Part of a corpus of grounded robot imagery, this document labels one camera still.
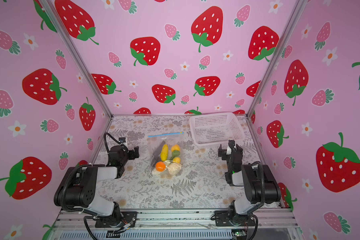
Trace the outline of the dark cucumber toy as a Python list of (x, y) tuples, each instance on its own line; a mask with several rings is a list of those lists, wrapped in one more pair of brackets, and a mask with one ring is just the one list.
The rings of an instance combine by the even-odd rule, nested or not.
[(161, 151), (162, 147), (164, 146), (165, 142), (162, 142), (153, 152), (153, 159), (151, 161), (151, 167), (154, 167), (156, 163), (161, 161)]

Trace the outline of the white plastic basket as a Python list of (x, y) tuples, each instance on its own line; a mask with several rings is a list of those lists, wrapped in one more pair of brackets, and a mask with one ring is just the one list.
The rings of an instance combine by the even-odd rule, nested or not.
[(198, 147), (245, 139), (244, 129), (233, 113), (192, 116), (189, 123), (192, 139)]

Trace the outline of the orange toy fruit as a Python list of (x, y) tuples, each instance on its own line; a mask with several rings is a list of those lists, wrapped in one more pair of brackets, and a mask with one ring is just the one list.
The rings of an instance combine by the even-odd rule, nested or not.
[(164, 163), (164, 162), (158, 162), (158, 163), (156, 163), (156, 165), (155, 165), (155, 168), (156, 168), (156, 170), (158, 171), (158, 172), (163, 172), (163, 171), (165, 171), (166, 170), (166, 164)]

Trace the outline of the yellow banana toy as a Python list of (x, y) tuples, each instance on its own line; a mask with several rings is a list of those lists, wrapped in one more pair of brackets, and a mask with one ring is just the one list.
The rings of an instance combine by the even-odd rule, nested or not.
[(167, 144), (164, 144), (160, 153), (161, 161), (166, 161), (168, 159), (169, 147)]

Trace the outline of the clear zip top bag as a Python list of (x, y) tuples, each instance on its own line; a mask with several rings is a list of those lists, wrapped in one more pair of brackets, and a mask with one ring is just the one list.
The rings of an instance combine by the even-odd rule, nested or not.
[(183, 132), (148, 137), (150, 153), (149, 175), (152, 177), (175, 176), (183, 168)]

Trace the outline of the green leaf toy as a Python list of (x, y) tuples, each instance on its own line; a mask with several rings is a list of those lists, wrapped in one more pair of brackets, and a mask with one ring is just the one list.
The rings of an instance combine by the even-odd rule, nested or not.
[(174, 158), (178, 157), (180, 155), (180, 153), (181, 153), (180, 151), (174, 150), (172, 152), (172, 156), (171, 156), (170, 160), (173, 160)]

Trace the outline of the yellow bell pepper toy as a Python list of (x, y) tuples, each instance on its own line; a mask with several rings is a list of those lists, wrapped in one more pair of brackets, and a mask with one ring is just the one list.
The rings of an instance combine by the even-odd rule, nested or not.
[(180, 150), (181, 150), (181, 148), (180, 148), (179, 145), (173, 145), (173, 146), (171, 147), (171, 152), (180, 151)]

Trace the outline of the white radish toy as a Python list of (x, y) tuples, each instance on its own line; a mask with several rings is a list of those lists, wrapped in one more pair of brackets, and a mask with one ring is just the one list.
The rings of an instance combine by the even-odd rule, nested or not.
[(153, 170), (152, 170), (152, 175), (153, 175), (153, 176), (161, 176), (161, 175), (165, 174), (166, 172), (167, 172), (166, 170), (160, 172), (160, 171), (158, 171), (158, 170), (156, 170), (156, 169), (153, 169)]

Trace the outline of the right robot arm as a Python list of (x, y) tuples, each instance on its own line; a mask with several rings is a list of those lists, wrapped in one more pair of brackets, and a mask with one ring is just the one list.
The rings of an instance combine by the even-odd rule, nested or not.
[(227, 184), (244, 188), (244, 195), (232, 201), (227, 211), (214, 213), (218, 226), (241, 225), (265, 204), (281, 200), (281, 190), (269, 166), (259, 161), (243, 164), (244, 150), (234, 140), (229, 140), (225, 150), (220, 146), (218, 156), (227, 164)]

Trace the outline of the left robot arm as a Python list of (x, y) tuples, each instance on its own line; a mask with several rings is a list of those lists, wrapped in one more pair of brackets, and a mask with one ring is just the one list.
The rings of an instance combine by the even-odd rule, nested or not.
[(120, 205), (101, 197), (96, 187), (102, 181), (121, 178), (126, 163), (140, 156), (139, 147), (128, 150), (123, 145), (114, 146), (108, 154), (107, 165), (70, 167), (55, 193), (54, 203), (65, 212), (87, 214), (96, 222), (96, 228), (132, 228), (137, 212), (121, 212)]

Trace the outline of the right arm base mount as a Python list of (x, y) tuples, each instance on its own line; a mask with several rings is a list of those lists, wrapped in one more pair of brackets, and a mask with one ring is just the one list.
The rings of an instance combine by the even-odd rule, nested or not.
[(214, 221), (218, 227), (254, 227), (256, 225), (255, 218), (237, 215), (228, 210), (215, 211), (211, 216), (211, 221)]

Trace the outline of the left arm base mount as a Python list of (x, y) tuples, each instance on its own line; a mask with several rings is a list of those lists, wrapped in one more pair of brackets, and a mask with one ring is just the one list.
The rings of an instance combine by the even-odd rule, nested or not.
[(108, 217), (99, 217), (96, 220), (95, 228), (122, 228), (128, 225), (128, 228), (134, 228), (138, 212), (123, 211), (120, 214), (112, 214)]

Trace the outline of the aluminium frame rail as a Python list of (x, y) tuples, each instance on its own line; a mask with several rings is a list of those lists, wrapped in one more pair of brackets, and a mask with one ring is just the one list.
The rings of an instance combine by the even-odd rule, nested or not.
[(48, 240), (303, 240), (302, 230), (288, 209), (260, 209), (247, 223), (233, 226), (212, 219), (216, 209), (135, 209), (134, 226), (117, 233), (116, 228), (96, 228), (91, 233), (80, 214), (61, 212)]

